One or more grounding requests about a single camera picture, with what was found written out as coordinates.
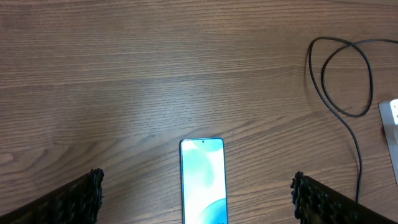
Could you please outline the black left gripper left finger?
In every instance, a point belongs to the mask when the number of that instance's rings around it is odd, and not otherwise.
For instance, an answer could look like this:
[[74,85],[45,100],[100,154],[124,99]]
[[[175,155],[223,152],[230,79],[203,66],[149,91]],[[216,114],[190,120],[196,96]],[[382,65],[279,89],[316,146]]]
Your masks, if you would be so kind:
[[1,223],[95,224],[102,206],[103,178],[102,169],[92,169],[43,197],[2,215]]

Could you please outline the blue Galaxy smartphone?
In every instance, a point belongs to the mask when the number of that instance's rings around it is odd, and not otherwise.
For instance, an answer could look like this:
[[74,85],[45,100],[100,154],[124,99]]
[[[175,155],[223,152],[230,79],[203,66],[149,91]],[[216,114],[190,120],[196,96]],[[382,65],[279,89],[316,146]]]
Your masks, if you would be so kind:
[[180,142],[183,224],[228,224],[224,141]]

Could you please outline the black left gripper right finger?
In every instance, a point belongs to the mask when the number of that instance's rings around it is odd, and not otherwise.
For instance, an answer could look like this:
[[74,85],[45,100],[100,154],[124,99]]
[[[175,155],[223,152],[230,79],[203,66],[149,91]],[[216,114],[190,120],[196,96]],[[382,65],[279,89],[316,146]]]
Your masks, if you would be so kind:
[[397,224],[315,179],[297,172],[290,185],[301,224]]

